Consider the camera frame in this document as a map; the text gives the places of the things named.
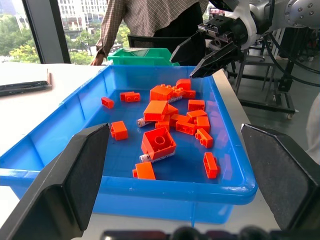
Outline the black metal cart frame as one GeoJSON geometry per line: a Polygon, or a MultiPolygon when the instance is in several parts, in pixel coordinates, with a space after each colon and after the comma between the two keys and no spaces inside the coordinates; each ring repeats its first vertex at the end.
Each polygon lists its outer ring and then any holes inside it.
{"type": "Polygon", "coordinates": [[[243,79],[261,81],[261,94],[263,101],[254,101],[240,98],[242,106],[270,112],[280,112],[286,114],[286,118],[291,120],[296,113],[292,98],[286,91],[279,90],[280,79],[275,78],[276,65],[269,56],[253,56],[249,50],[244,51],[243,61],[240,63],[236,82],[234,86],[235,94],[238,95],[240,84],[243,79]],[[266,68],[264,76],[244,74],[245,66],[266,68]]]}

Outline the person in checked shirt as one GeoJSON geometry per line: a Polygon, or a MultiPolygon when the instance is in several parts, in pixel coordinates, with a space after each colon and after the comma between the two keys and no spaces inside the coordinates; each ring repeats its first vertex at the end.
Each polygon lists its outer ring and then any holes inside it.
{"type": "Polygon", "coordinates": [[[108,56],[121,22],[141,37],[190,37],[203,23],[209,0],[109,0],[96,43],[108,56]]]}

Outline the blue plastic tray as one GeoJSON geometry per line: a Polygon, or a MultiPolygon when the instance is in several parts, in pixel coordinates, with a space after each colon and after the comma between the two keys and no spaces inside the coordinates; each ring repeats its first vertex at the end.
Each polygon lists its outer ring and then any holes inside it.
{"type": "Polygon", "coordinates": [[[149,103],[156,85],[173,86],[187,79],[191,66],[111,65],[69,95],[43,122],[0,156],[0,186],[9,186],[23,197],[39,172],[82,129],[123,121],[128,138],[110,138],[94,213],[132,217],[225,223],[235,205],[246,205],[258,186],[224,100],[212,76],[194,79],[191,88],[196,98],[205,101],[214,145],[209,152],[217,158],[220,172],[207,177],[204,154],[207,149],[192,135],[170,134],[176,143],[174,156],[157,161],[155,180],[133,177],[142,155],[143,134],[149,124],[139,128],[136,121],[149,103]],[[140,94],[139,102],[124,102],[120,93],[140,94]],[[114,101],[108,109],[101,98],[114,101]]]}

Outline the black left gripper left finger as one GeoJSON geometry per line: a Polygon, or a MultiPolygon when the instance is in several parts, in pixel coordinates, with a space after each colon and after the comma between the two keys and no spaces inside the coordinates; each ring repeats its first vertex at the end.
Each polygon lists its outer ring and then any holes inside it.
{"type": "Polygon", "coordinates": [[[45,166],[0,228],[0,240],[72,240],[87,229],[98,195],[110,128],[75,134],[45,166]]]}

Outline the green plastic bin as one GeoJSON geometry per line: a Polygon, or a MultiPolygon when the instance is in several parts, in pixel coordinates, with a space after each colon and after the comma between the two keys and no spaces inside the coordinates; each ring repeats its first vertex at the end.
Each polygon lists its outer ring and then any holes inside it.
{"type": "Polygon", "coordinates": [[[172,54],[167,48],[120,48],[107,57],[113,65],[180,66],[170,61],[172,54]]]}

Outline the person's bare hand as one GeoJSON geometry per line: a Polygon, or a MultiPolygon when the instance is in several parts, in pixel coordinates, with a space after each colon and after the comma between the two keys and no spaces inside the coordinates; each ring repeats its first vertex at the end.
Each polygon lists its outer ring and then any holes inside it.
{"type": "Polygon", "coordinates": [[[95,58],[91,61],[90,65],[91,66],[101,66],[105,58],[105,53],[100,50],[97,52],[95,55],[95,58]]]}

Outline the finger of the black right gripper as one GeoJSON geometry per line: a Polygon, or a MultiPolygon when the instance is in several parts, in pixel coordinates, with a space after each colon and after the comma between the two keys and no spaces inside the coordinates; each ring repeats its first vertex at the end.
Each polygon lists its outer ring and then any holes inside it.
{"type": "Polygon", "coordinates": [[[211,76],[231,62],[242,61],[244,53],[233,42],[206,55],[189,75],[192,79],[211,76]]]}
{"type": "Polygon", "coordinates": [[[196,66],[205,56],[205,53],[205,35],[197,31],[176,47],[170,61],[171,63],[179,63],[181,66],[196,66]]]}

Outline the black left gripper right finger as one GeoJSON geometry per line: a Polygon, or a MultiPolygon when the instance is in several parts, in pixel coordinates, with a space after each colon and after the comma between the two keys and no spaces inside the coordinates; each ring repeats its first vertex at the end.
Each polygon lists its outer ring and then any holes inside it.
{"type": "Polygon", "coordinates": [[[260,192],[282,230],[320,230],[320,165],[290,136],[240,128],[260,192]]]}

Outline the black window frame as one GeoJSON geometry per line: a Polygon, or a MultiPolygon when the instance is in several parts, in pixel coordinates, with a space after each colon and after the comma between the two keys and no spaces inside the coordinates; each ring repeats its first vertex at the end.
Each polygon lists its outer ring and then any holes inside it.
{"type": "Polygon", "coordinates": [[[58,0],[21,0],[42,64],[70,64],[58,0]]]}

